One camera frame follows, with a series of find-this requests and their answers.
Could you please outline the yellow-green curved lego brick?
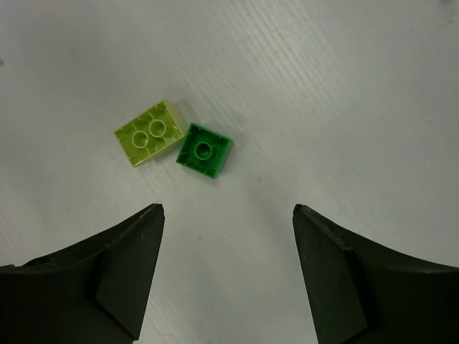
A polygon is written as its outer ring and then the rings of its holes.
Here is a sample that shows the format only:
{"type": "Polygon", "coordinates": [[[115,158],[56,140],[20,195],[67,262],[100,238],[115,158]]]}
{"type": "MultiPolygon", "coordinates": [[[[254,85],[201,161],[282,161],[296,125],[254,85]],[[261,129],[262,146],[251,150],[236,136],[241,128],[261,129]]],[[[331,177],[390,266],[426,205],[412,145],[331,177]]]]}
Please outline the yellow-green curved lego brick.
{"type": "Polygon", "coordinates": [[[160,101],[114,131],[133,167],[168,153],[185,134],[183,116],[168,100],[160,101]]]}

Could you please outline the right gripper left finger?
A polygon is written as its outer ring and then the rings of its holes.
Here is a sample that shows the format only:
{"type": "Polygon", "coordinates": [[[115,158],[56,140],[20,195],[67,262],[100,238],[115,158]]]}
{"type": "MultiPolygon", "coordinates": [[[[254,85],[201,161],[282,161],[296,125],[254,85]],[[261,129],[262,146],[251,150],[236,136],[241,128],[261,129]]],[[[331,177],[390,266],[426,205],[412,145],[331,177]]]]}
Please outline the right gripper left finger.
{"type": "Polygon", "coordinates": [[[22,266],[1,267],[2,343],[134,343],[164,232],[161,204],[22,266]]]}

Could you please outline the dark green square lego brick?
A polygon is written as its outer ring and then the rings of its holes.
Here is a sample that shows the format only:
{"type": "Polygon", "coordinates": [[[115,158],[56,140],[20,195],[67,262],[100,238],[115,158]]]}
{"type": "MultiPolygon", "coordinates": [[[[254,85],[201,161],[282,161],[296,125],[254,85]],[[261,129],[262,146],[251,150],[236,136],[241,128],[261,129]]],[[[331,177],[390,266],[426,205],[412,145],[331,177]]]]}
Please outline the dark green square lego brick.
{"type": "Polygon", "coordinates": [[[230,154],[233,139],[191,123],[176,162],[208,178],[216,179],[230,154]]]}

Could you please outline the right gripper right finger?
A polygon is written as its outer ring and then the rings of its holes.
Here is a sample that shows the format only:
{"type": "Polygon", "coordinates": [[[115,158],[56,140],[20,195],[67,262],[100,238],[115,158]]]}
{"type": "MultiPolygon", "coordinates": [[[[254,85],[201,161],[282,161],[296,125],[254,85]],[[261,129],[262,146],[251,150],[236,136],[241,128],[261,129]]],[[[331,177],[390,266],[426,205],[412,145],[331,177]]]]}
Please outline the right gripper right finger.
{"type": "Polygon", "coordinates": [[[395,251],[306,205],[293,231],[319,343],[457,343],[458,268],[395,251]]]}

